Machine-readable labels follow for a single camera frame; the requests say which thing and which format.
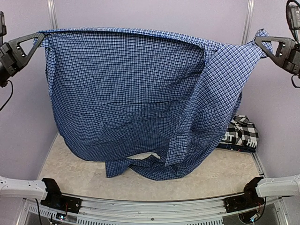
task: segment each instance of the purple wall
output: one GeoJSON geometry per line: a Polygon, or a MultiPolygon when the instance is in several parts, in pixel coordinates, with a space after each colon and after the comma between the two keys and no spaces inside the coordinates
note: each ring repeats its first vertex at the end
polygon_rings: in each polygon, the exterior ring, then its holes
{"type": "MultiPolygon", "coordinates": [[[[255,1],[250,37],[260,28],[271,36],[292,37],[285,18],[286,0],[255,1]]],[[[291,74],[270,59],[261,60],[243,90],[239,113],[260,132],[258,156],[268,177],[300,173],[300,89],[291,74]]],[[[293,225],[300,224],[300,197],[285,199],[293,225]]]]}
{"type": "Polygon", "coordinates": [[[130,27],[168,30],[240,44],[248,1],[234,0],[60,0],[60,28],[130,27]]]}
{"type": "MultiPolygon", "coordinates": [[[[4,41],[49,29],[45,0],[1,1],[7,35],[4,41]]],[[[57,133],[45,79],[45,54],[38,49],[29,65],[11,81],[14,95],[0,112],[0,175],[36,179],[57,133]]],[[[0,105],[10,87],[0,88],[0,105]]],[[[14,224],[20,199],[0,198],[0,224],[14,224]]]]}

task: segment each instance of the black and white plaid shirt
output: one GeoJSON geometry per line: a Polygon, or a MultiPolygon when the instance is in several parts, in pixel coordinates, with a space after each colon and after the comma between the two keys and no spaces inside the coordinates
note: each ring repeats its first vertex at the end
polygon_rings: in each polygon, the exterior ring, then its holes
{"type": "Polygon", "coordinates": [[[219,148],[255,152],[258,142],[258,131],[247,116],[235,115],[229,123],[219,148]]]}

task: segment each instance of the work surface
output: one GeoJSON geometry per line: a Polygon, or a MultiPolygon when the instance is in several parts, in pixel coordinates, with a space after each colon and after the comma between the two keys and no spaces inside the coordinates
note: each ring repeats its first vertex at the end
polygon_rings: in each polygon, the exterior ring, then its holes
{"type": "Polygon", "coordinates": [[[131,169],[120,176],[106,178],[104,163],[76,157],[60,135],[40,174],[40,178],[54,178],[63,193],[133,201],[189,200],[234,194],[242,192],[257,176],[250,154],[215,149],[199,167],[181,179],[153,181],[131,169]]]}

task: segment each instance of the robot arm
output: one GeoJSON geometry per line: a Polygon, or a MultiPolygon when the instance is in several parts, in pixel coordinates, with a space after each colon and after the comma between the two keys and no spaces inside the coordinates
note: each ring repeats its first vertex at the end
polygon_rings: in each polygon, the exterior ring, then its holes
{"type": "Polygon", "coordinates": [[[82,200],[65,196],[54,179],[15,180],[0,176],[0,197],[35,198],[53,209],[78,213],[82,200]]]}
{"type": "Polygon", "coordinates": [[[258,197],[300,196],[300,174],[290,177],[263,178],[255,188],[258,197]]]}
{"type": "Polygon", "coordinates": [[[0,197],[36,198],[45,200],[48,192],[41,180],[14,180],[0,176],[0,197]]]}

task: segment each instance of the checkered shirt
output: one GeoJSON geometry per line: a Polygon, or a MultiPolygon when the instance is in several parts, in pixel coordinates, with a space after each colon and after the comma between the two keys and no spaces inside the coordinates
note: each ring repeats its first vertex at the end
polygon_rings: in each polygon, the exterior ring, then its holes
{"type": "Polygon", "coordinates": [[[128,167],[153,180],[191,173],[224,137],[242,88],[266,57],[254,41],[229,45],[167,31],[41,32],[59,132],[76,156],[106,162],[107,177],[128,167]],[[160,157],[128,158],[143,152],[160,157]]]}
{"type": "Polygon", "coordinates": [[[227,147],[238,149],[239,146],[255,149],[258,143],[258,131],[254,123],[250,122],[247,116],[235,115],[231,122],[228,124],[224,138],[220,144],[227,144],[227,147]]]}

